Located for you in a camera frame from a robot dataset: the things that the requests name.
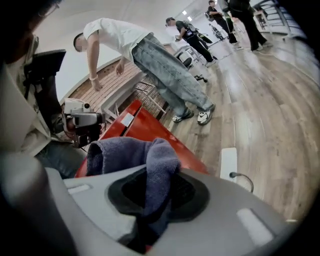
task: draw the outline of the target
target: person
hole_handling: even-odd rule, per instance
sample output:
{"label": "person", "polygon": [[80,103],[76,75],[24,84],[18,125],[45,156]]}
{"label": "person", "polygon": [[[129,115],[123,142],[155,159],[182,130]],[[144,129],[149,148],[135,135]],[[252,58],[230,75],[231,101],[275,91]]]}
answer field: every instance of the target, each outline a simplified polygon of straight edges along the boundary
{"label": "person", "polygon": [[259,32],[254,20],[253,8],[250,6],[250,0],[220,0],[223,11],[230,11],[234,18],[238,18],[244,25],[248,34],[251,51],[258,52],[263,48],[272,47],[273,44],[265,39]]}
{"label": "person", "polygon": [[212,17],[215,22],[228,34],[229,43],[233,45],[233,48],[238,50],[243,50],[243,48],[239,45],[235,35],[232,33],[234,30],[234,25],[232,22],[229,24],[224,20],[223,14],[215,8],[216,2],[213,0],[209,1],[209,7],[207,13]]}
{"label": "person", "polygon": [[[0,110],[0,149],[36,157],[44,167],[58,170],[62,178],[73,178],[86,154],[73,148],[64,132],[62,108],[57,100],[54,76],[53,80],[48,79],[51,82],[45,85],[47,88],[31,84],[25,95],[24,66],[32,62],[39,45],[39,39],[33,32],[46,17],[59,8],[61,0],[43,2],[44,7],[39,12],[19,12],[26,25],[19,25],[17,29],[9,29],[6,33],[11,41],[5,42],[5,63],[1,69],[0,90],[3,100]],[[45,108],[39,104],[39,95],[42,96],[42,103],[48,102]]]}
{"label": "person", "polygon": [[197,80],[152,32],[132,23],[100,18],[87,24],[83,33],[74,38],[75,50],[86,51],[89,78],[96,90],[102,87],[97,76],[100,44],[122,55],[115,67],[117,75],[124,72],[127,59],[153,79],[158,92],[176,114],[172,119],[174,123],[194,115],[185,102],[193,103],[199,109],[199,125],[206,125],[210,121],[215,104],[202,92]]}
{"label": "person", "polygon": [[205,66],[207,68],[216,63],[216,60],[211,56],[211,53],[200,43],[199,38],[188,29],[188,26],[183,21],[175,20],[170,17],[167,18],[165,22],[169,27],[176,26],[180,33],[176,40],[180,41],[182,38],[185,39],[190,46],[205,58]]}

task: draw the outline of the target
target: red table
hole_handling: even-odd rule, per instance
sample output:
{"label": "red table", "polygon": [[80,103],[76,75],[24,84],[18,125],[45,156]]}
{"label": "red table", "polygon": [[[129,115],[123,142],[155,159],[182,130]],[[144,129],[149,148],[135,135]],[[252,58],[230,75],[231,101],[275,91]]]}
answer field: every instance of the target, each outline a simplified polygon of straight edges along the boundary
{"label": "red table", "polygon": [[[174,148],[181,161],[181,167],[196,172],[208,174],[206,166],[196,156],[169,132],[156,118],[154,118],[137,99],[131,103],[102,134],[99,140],[112,137],[132,137],[142,141],[152,142],[155,138],[167,140]],[[128,127],[121,123],[127,114],[134,116]],[[84,160],[75,177],[84,177],[87,174],[87,159]]]}

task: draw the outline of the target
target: towel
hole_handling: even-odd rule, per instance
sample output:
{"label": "towel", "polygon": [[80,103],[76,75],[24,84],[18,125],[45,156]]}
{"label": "towel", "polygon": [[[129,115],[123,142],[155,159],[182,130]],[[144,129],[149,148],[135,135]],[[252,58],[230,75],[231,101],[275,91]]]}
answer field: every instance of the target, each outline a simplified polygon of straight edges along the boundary
{"label": "towel", "polygon": [[[113,137],[91,143],[87,153],[87,176],[108,174],[146,164],[146,190],[143,216],[163,207],[171,187],[171,177],[181,163],[171,145],[162,138],[153,142],[131,137]],[[149,227],[159,236],[168,224],[170,201],[161,218]]]}

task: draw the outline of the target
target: baggy jeans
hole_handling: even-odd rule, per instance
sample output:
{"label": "baggy jeans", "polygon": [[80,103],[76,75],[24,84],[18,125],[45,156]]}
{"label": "baggy jeans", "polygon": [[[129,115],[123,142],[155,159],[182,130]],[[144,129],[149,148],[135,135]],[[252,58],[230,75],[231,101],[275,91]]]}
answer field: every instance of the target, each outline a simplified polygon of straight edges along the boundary
{"label": "baggy jeans", "polygon": [[155,87],[178,117],[187,110],[185,102],[199,111],[208,111],[213,102],[188,69],[170,54],[153,33],[148,34],[132,50],[134,63],[154,81]]}

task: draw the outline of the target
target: white object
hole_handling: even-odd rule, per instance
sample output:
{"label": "white object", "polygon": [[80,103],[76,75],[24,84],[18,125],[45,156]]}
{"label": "white object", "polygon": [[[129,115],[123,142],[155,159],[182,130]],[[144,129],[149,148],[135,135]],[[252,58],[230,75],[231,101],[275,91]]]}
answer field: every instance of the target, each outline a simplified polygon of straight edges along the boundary
{"label": "white object", "polygon": [[90,113],[91,108],[85,107],[86,102],[77,98],[66,98],[64,99],[64,113],[75,114],[75,113]]}
{"label": "white object", "polygon": [[82,192],[82,191],[86,191],[86,190],[89,190],[89,189],[90,189],[90,186],[88,184],[82,184],[82,185],[79,185],[79,186],[68,188],[68,192],[69,192],[70,195],[72,195],[72,194],[79,193],[79,192]]}
{"label": "white object", "polygon": [[227,147],[221,150],[221,169],[220,178],[237,183],[237,177],[230,178],[230,173],[237,173],[237,149]]}
{"label": "white object", "polygon": [[110,18],[100,18],[88,23],[84,27],[83,35],[85,39],[88,39],[96,31],[99,31],[101,44],[117,51],[131,62],[134,62],[133,48],[150,33],[150,31],[135,24]]}
{"label": "white object", "polygon": [[252,210],[243,208],[236,215],[247,230],[249,237],[255,246],[261,247],[269,243],[274,236],[262,221],[252,212]]}
{"label": "white object", "polygon": [[133,119],[134,116],[130,113],[127,113],[122,119],[121,124],[123,124],[125,127],[129,127]]}

